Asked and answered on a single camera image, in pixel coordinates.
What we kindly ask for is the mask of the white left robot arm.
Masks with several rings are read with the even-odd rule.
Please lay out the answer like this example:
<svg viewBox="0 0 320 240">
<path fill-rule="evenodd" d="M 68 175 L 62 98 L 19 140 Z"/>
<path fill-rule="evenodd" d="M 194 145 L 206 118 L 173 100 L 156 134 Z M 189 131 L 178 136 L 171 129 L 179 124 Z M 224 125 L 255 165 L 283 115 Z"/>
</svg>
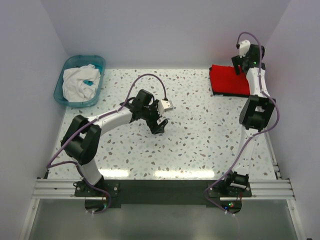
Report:
<svg viewBox="0 0 320 240">
<path fill-rule="evenodd" d="M 174 108 L 167 98 L 155 99 L 154 95 L 141 89 L 135 97 L 127 98 L 119 109 L 86 118 L 77 115 L 64 135 L 61 148 L 76 161 L 79 174 L 89 186 L 103 188 L 104 177 L 99 172 L 95 156 L 101 136 L 122 125 L 144 120 L 153 135 L 163 134 L 168 120 L 158 120 Z"/>
</svg>

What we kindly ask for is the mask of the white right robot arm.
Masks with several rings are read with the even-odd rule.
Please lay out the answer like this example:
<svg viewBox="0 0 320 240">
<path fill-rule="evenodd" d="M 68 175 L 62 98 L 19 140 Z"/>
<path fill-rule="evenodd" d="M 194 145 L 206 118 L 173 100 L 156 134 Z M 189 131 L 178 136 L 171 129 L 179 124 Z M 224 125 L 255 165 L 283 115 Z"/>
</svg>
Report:
<svg viewBox="0 0 320 240">
<path fill-rule="evenodd" d="M 239 116 L 241 137 L 235 163 L 231 171 L 224 178 L 227 186 L 238 188 L 242 191 L 249 189 L 250 161 L 259 137 L 259 133 L 266 129 L 275 103 L 270 100 L 270 95 L 265 82 L 266 67 L 262 62 L 265 48 L 241 41 L 236 45 L 239 55 L 233 57 L 232 63 L 237 75 L 244 73 L 249 85 L 249 96 Z"/>
</svg>

